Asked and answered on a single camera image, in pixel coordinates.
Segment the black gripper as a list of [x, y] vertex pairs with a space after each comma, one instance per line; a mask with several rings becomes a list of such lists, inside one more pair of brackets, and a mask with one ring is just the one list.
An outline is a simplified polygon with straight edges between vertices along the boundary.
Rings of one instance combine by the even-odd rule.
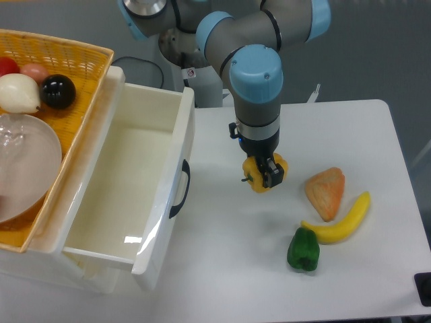
[[230, 137], [238, 140], [240, 148], [246, 153], [247, 157], [257, 158], [258, 167], [261, 167], [263, 187], [273, 188], [281, 184], [284, 179], [284, 169], [280, 163], [275, 162], [273, 156], [279, 143], [279, 131], [271, 137], [256, 141], [241, 134], [235, 122], [231, 122], [228, 126]]

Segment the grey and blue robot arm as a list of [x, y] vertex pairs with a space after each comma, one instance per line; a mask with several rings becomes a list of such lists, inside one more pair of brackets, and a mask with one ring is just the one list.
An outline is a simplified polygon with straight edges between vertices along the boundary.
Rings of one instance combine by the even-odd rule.
[[284, 72], [280, 50], [310, 42], [331, 23], [328, 1], [260, 1], [242, 18], [215, 10], [211, 1], [119, 1], [132, 35], [148, 38], [177, 29], [197, 48], [230, 90], [236, 120], [230, 136], [246, 153], [244, 179], [256, 192], [281, 184], [287, 163], [279, 143]]

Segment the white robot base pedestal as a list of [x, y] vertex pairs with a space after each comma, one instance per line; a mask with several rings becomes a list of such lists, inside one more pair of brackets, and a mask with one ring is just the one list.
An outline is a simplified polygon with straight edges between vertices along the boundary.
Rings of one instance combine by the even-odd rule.
[[194, 34], [173, 28], [159, 35], [158, 46], [174, 71], [176, 89], [191, 88], [198, 108], [223, 106], [224, 84], [198, 48]]

